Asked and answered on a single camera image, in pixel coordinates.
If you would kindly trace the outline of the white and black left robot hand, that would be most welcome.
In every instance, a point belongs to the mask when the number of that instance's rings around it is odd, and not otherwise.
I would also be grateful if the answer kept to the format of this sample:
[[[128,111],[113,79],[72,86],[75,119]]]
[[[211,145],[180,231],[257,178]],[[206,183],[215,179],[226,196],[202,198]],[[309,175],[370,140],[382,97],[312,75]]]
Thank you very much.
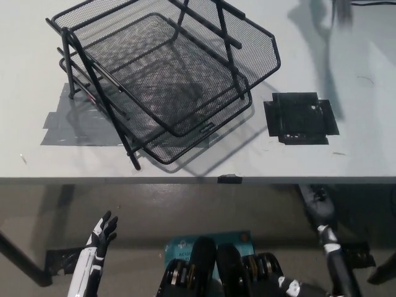
[[[112,217],[110,211],[102,216],[92,230],[88,240],[80,252],[68,297],[97,296],[105,257],[110,242],[117,236],[118,217]]]

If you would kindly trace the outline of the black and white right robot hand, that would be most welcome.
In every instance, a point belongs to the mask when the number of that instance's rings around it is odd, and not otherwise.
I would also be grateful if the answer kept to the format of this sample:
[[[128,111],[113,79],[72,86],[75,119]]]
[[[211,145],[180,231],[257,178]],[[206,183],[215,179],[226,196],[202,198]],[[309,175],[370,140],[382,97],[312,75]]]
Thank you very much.
[[[324,249],[335,293],[330,294],[318,286],[278,276],[274,273],[269,275],[269,280],[287,296],[361,296],[356,277],[347,265],[343,249],[331,227],[319,225],[317,232]]]

